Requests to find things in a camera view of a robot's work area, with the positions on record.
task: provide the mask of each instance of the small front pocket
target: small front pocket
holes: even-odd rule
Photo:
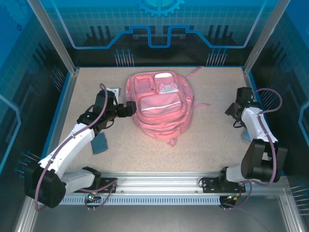
[[[134,89],[140,97],[156,93],[154,78],[151,75],[138,75],[134,78]]]
[[[174,82],[174,77],[169,72],[162,72],[154,76],[154,81],[156,85],[169,85]]]
[[[146,117],[159,117],[179,111],[182,108],[178,93],[157,94],[140,100],[140,111]]]

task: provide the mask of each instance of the pink backpack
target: pink backpack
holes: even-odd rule
[[[135,101],[133,115],[141,130],[174,146],[189,129],[193,114],[193,90],[187,82],[201,67],[185,78],[172,71],[144,72],[126,83],[126,101]]]

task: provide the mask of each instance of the glass panel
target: glass panel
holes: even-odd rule
[[[269,38],[252,74],[257,88],[270,87],[283,98],[282,108],[267,115],[278,140],[288,146],[285,171],[292,187],[309,186],[309,16],[307,1],[291,1]],[[261,95],[266,108],[272,99]],[[302,186],[295,195],[305,194]],[[308,213],[308,195],[300,211]]]
[[[68,71],[28,3],[1,3],[0,230],[12,231],[24,168],[42,155]]]
[[[277,0],[43,0],[76,66],[244,65]]]

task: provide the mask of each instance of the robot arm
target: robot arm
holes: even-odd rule
[[[77,124],[67,138],[44,159],[36,164],[29,164],[27,166],[25,170],[25,194],[27,196],[35,198],[35,191],[39,178],[50,160],[52,163],[47,168],[46,174],[42,179],[38,197],[38,201],[48,207],[56,207],[62,201],[65,194],[72,193],[79,189],[89,188],[95,190],[100,187],[101,173],[97,170],[84,167],[76,173],[66,174],[65,171],[82,148],[92,141],[102,129],[108,128],[108,122],[113,122],[116,117],[127,117],[135,114],[135,102],[128,101],[126,106],[124,106],[124,104],[117,103],[113,92],[107,91],[107,93],[107,107],[97,123],[85,129],[96,120],[103,109],[105,102],[105,92],[103,90],[97,95],[96,103],[86,110],[84,114],[80,115]],[[82,129],[85,130],[74,136],[76,132]],[[56,154],[56,157],[52,159],[54,153],[60,147],[61,149]]]
[[[231,104],[225,112],[248,130],[251,139],[251,144],[241,165],[226,168],[226,180],[228,182],[239,182],[246,179],[268,182],[273,172],[273,154],[270,143],[274,144],[276,150],[277,167],[274,182],[277,182],[280,178],[287,149],[282,147],[271,133],[264,115],[261,114],[262,111],[262,106],[253,101],[251,88],[243,87],[237,90],[236,102]],[[268,160],[263,159],[264,153],[267,153]]]

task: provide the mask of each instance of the floor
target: floor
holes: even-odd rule
[[[127,79],[140,72],[172,70],[183,76],[193,67],[149,68],[81,68],[70,102],[61,141],[70,133],[79,115],[94,104],[99,84],[120,87],[124,102]],[[85,166],[99,171],[218,171],[224,166],[240,164],[248,144],[241,139],[243,129],[233,128],[234,120],[224,114],[235,101],[237,88],[245,86],[241,68],[202,68],[190,80],[195,103],[211,106],[196,109],[190,129],[178,139],[175,147],[145,135],[131,117],[116,118],[115,124],[104,130],[108,150],[93,155],[86,145],[71,162],[67,171]]]

